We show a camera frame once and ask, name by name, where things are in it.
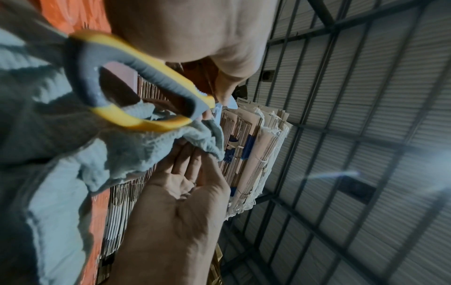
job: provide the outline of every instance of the person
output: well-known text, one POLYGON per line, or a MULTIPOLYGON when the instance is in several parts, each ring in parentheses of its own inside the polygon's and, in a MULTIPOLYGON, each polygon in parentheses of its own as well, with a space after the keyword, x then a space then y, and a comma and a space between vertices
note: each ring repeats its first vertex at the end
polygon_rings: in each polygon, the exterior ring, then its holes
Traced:
POLYGON ((206 284, 229 197, 214 156, 177 141, 133 208, 107 284, 206 284))
POLYGON ((113 34, 164 62, 209 57, 214 95, 227 106, 259 68, 277 0, 105 0, 113 34))

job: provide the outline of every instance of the warehouse ceiling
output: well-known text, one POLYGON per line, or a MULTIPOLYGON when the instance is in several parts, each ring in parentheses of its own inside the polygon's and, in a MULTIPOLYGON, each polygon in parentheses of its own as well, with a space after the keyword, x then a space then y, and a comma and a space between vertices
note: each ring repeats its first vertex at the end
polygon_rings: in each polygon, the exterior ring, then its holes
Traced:
POLYGON ((225 283, 451 284, 450 70, 449 0, 281 0, 247 86, 294 127, 225 283))

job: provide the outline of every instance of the blue strip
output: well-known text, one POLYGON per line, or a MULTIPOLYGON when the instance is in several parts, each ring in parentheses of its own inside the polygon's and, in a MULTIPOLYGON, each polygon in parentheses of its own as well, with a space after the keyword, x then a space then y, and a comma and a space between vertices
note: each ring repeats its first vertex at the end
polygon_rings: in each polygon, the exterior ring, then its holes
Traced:
POLYGON ((255 137, 248 135, 248 140, 246 140, 246 145, 244 146, 243 154, 241 155, 242 160, 246 160, 249 158, 250 152, 254 147, 255 139, 256 139, 255 137))

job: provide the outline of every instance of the yellow and gray scissors handle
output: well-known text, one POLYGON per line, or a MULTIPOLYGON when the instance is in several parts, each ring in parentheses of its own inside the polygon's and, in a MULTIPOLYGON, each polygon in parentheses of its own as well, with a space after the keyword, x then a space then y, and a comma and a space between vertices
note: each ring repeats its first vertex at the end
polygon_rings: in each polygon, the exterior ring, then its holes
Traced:
POLYGON ((70 34, 65 46, 64 68, 75 93, 94 113, 128 129, 157 132, 174 130, 189 124, 215 106, 213 96, 199 92, 190 80, 111 34, 92 30, 70 34), (185 98, 185 110, 181 115, 161 121, 128 115, 109 102, 100 87, 100 69, 108 62, 125 64, 158 88, 182 96, 185 98))

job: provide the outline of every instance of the crumpled cloth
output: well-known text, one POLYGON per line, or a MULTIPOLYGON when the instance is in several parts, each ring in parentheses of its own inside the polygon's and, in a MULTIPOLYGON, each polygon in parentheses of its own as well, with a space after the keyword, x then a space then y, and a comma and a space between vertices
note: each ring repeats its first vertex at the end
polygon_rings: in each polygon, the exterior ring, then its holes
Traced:
MULTIPOLYGON (((0 0, 0 284, 78 284, 91 196, 148 170, 174 140, 223 158, 213 121, 150 133, 91 113, 64 74, 65 38, 26 0, 0 0)), ((143 102, 123 109, 166 114, 143 102)))

